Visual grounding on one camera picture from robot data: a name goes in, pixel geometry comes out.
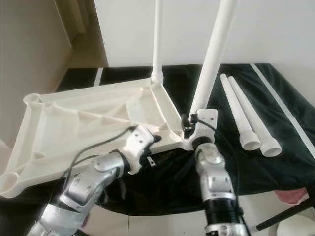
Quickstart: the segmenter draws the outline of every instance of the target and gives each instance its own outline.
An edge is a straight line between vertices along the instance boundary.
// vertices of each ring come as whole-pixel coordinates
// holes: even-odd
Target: white pole
[[[162,28],[162,0],[156,0],[154,18],[154,41],[153,41],[153,69],[151,79],[153,82],[163,83],[161,63],[161,28]]]
[[[260,119],[259,115],[255,111],[254,107],[251,105],[250,101],[247,99],[246,95],[243,93],[234,77],[228,77],[228,81],[230,82],[238,101],[240,102],[243,111],[251,124],[252,129],[258,135],[261,145],[260,150],[261,153],[266,157],[277,156],[282,152],[281,146],[278,141],[273,138],[265,124]]]
[[[237,0],[221,0],[207,54],[203,62],[190,114],[206,108],[215,82],[228,33],[232,26]]]
[[[258,136],[252,131],[251,125],[248,122],[245,113],[241,107],[241,104],[237,100],[237,97],[227,80],[225,74],[220,75],[220,80],[230,105],[238,132],[240,133],[240,143],[244,150],[251,151],[256,150],[260,146]]]

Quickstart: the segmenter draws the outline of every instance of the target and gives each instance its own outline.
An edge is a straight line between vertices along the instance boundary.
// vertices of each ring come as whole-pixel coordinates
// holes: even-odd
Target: white stripe
[[[315,147],[312,144],[312,142],[310,141],[309,137],[304,132],[304,130],[302,129],[302,127],[300,126],[300,124],[297,122],[297,120],[294,117],[294,115],[290,112],[288,107],[284,104],[284,102],[278,96],[277,92],[272,88],[271,84],[267,81],[267,79],[264,77],[264,75],[261,73],[261,71],[258,69],[258,67],[255,64],[253,64],[253,63],[251,63],[251,66],[254,69],[254,71],[257,73],[257,75],[259,76],[261,81],[264,83],[264,85],[268,88],[269,92],[274,97],[274,99],[276,100],[278,105],[281,107],[281,109],[283,110],[283,112],[286,115],[286,117],[288,117],[289,121],[292,123],[292,125],[295,128],[295,130],[299,134],[300,138],[304,142],[306,148],[310,151],[311,155],[315,159]]]
[[[93,86],[99,86],[100,78],[102,77],[103,68],[99,68],[96,73],[95,81]]]

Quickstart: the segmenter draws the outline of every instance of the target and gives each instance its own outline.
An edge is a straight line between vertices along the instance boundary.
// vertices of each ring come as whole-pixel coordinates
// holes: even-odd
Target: white plastic tube
[[[256,150],[260,146],[258,136],[252,131],[251,125],[248,122],[244,111],[240,103],[238,102],[229,81],[227,80],[226,75],[221,74],[220,79],[224,88],[226,98],[232,110],[238,132],[240,133],[240,143],[242,148],[247,151]]]
[[[224,46],[234,19],[237,0],[221,0],[217,18],[213,26],[208,50],[200,72],[190,114],[200,108],[206,108],[215,82]]]
[[[281,146],[278,141],[273,138],[262,120],[260,119],[259,115],[255,111],[254,107],[252,107],[250,101],[247,99],[235,79],[230,76],[228,80],[240,102],[243,111],[247,119],[249,120],[252,129],[258,135],[261,145],[260,150],[261,153],[266,157],[273,157],[277,156],[282,152]]]
[[[156,0],[154,18],[154,41],[153,41],[153,68],[151,79],[154,82],[163,83],[163,71],[161,63],[161,27],[162,27],[162,0]]]

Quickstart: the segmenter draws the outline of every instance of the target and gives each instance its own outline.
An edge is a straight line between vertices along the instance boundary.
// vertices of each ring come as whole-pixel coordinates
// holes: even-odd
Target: black fabric
[[[56,92],[91,87],[97,74],[96,68],[70,68],[63,77]]]
[[[271,65],[257,66],[315,144],[315,109]],[[68,71],[58,91],[93,85],[97,69],[74,70]],[[180,114],[189,113],[200,70],[200,65],[163,67],[164,87]],[[150,67],[106,68],[101,84],[148,78],[150,73]],[[270,133],[283,148],[283,152],[273,158],[263,157],[259,150],[244,151],[241,148],[231,110],[217,77],[208,107],[218,109],[218,130],[225,133],[235,147],[240,161],[240,194],[312,188],[315,185],[315,161],[251,66],[223,64],[218,74],[221,73],[235,77]],[[235,183],[235,161],[231,151],[217,134],[216,142],[226,157],[226,168]],[[156,162],[156,167],[145,165],[137,175],[126,175],[115,181],[106,190],[108,201],[102,197],[98,204],[128,215],[165,215],[202,209],[193,153],[176,149],[151,157]],[[0,220],[1,223],[9,224],[10,229],[0,235],[23,235],[20,232],[29,229],[42,211],[43,205],[48,202],[54,184],[55,181],[30,187],[12,200],[1,198]],[[126,194],[121,196],[123,185]]]

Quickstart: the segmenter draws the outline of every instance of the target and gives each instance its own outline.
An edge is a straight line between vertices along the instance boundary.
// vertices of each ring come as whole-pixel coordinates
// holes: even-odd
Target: pink object
[[[287,191],[275,190],[274,192],[281,202],[288,204],[299,204],[303,196],[307,194],[306,188]]]

